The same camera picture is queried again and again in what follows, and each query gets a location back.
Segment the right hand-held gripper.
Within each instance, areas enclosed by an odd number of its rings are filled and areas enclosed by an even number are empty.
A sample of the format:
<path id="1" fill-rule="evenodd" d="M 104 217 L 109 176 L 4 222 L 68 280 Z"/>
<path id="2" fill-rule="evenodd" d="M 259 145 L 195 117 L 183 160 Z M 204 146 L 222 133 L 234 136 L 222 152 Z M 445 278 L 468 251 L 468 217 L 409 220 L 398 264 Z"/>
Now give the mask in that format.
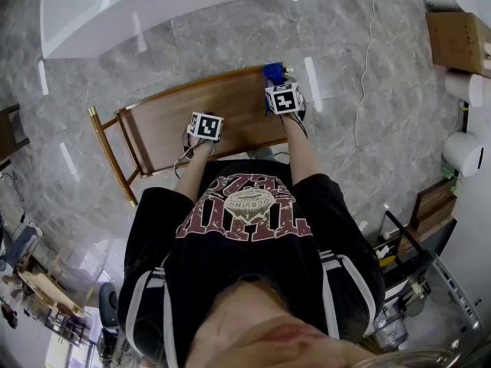
<path id="1" fill-rule="evenodd" d="M 265 89 L 267 111 L 276 115 L 293 113 L 295 118 L 305 118 L 305 100 L 297 82 L 288 82 Z"/>

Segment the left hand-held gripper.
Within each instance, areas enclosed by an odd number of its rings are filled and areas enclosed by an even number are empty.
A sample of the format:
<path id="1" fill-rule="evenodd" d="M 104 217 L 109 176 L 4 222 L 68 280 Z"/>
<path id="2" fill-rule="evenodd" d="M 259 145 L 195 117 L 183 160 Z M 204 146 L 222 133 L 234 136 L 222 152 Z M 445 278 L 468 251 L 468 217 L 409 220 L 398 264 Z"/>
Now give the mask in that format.
<path id="1" fill-rule="evenodd" d="M 183 156 L 181 159 L 192 159 L 196 148 L 205 142 L 212 144 L 210 156 L 216 151 L 217 143 L 222 136 L 224 118 L 211 113 L 193 112 L 191 121 L 183 134 Z"/>

